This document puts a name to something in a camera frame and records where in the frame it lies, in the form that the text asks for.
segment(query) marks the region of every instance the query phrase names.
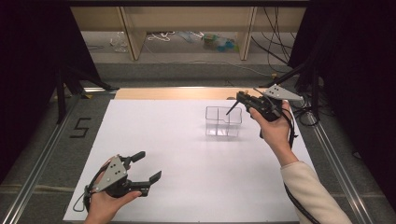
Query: floor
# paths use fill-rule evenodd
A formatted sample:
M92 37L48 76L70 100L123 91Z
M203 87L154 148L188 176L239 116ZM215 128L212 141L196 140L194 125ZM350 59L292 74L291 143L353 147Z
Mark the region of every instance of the floor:
M165 37L160 40L148 35L153 39L147 39L138 61L131 61L128 52L117 52L111 46L110 43L114 44L121 34L83 32L83 36L102 80L122 88L255 87L290 70L281 62L288 59L282 48L264 37L271 38L272 34L257 33L253 37L267 49L271 43L270 51L281 60L268 56L252 42L247 60L241 61L236 49L220 52L209 48L197 36L199 32L195 33L165 35L169 41ZM235 38L233 33L210 34ZM294 35L281 34L283 45L292 47ZM284 87L292 89L296 78L289 79ZM64 223L65 208L88 158L106 106L115 95L115 92L99 91L89 82L82 83L89 92L82 97L67 99L68 114L62 125L56 125L56 95L49 101L48 112L37 127L31 144L22 152L0 187L0 217L5 218L10 209L21 211L14 218L18 223ZM353 155L355 150L331 106L327 105L325 94L322 92L320 96L320 123L306 125L312 122L309 113L302 114L297 122L320 181L353 223L396 223L395 212L364 162ZM82 130L76 129L77 123L88 127L84 137L73 137L84 135ZM33 170L38 171L35 178L32 178ZM27 200L18 198L21 192L26 193Z

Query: white sleeve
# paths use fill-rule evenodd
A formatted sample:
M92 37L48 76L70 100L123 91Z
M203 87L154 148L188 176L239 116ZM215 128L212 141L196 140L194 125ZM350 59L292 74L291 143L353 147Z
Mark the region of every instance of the white sleeve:
M351 223L329 192L320 184L314 170L297 161L280 170L283 181L297 201L320 223ZM300 223L311 223L297 208Z

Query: hand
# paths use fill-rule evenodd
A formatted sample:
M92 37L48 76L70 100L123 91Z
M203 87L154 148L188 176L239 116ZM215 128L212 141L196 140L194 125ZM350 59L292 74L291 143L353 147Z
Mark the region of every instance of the hand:
M282 102L282 108L290 111L287 101ZM282 116L272 122L269 122L254 108L249 109L251 117L253 117L262 129L262 138L270 146L276 154L280 164L286 165L298 161L292 153L289 145L290 126L286 119ZM291 115L286 112L285 115L290 119Z
M104 175L102 172L96 179L98 183ZM85 224L108 223L125 204L133 201L142 194L140 191L131 191L120 198L113 198L105 191L94 193L91 197L90 212L85 219Z

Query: clear plastic container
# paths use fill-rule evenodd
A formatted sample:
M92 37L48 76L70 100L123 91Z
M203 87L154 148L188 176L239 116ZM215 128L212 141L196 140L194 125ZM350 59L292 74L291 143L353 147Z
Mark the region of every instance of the clear plastic container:
M206 107L206 135L237 137L242 124L242 109L234 108L226 115L230 107Z

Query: table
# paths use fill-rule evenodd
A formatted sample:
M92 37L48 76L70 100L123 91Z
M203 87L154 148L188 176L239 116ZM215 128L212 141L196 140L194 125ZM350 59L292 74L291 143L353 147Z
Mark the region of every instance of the table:
M132 156L143 150L147 156L132 164L129 178L146 180L160 170L163 176L151 187L147 198L127 204L114 221L298 221L282 187L276 157L259 138L259 126L249 113L242 113L237 137L205 135L205 108L231 107L234 100L223 100L223 95L233 96L237 90L243 91L237 88L120 90L121 97L117 96L108 106L64 220L81 222L85 218L86 213L74 212L73 205L104 161L116 154ZM195 96L205 91L206 97L197 100L195 96L175 94L173 100L155 100L154 94L148 99L151 92L166 95L175 91L196 91ZM138 100L126 99L128 92ZM217 94L220 100L214 100ZM293 151L313 167L297 126L295 131L300 137L295 139Z

